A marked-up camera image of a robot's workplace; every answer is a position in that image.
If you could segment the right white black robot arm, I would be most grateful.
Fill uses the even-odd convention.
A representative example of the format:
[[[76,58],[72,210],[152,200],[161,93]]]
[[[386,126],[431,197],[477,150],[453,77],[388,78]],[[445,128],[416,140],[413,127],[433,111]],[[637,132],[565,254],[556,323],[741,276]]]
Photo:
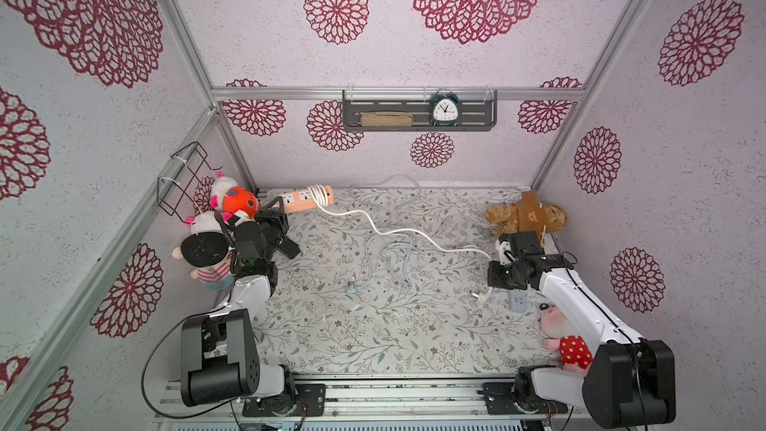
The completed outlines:
[[[519,369],[508,395],[524,412],[562,406],[588,411],[603,429],[648,428],[676,417],[675,360],[661,340],[628,326],[582,281],[563,255],[548,255],[532,231],[500,236],[488,268],[496,289],[534,289],[562,311],[594,355],[585,371],[550,365]]]

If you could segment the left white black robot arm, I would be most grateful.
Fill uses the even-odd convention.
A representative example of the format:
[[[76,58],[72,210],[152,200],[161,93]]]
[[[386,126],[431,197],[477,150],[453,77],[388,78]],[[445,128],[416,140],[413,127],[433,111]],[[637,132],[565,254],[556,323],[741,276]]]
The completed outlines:
[[[189,407],[239,397],[285,393],[286,371],[263,363],[251,321],[274,295],[274,255],[298,252],[290,241],[283,201],[274,199],[253,216],[208,212],[195,217],[173,256],[193,269],[193,278],[216,285],[223,301],[184,319],[181,328],[181,396]]]

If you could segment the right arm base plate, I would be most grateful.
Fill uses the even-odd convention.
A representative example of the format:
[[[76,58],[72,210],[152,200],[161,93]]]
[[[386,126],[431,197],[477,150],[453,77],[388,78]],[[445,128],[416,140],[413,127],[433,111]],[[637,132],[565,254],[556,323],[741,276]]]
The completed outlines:
[[[559,401],[538,397],[525,383],[485,382],[479,394],[490,415],[505,414],[567,414],[570,407]]]

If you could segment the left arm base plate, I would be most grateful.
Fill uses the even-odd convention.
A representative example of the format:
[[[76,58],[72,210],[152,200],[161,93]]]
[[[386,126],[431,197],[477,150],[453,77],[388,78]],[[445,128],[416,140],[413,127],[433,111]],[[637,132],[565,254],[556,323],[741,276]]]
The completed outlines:
[[[324,414],[326,391],[325,384],[289,384],[285,392],[277,396],[247,399],[243,405],[243,417],[319,417]]]

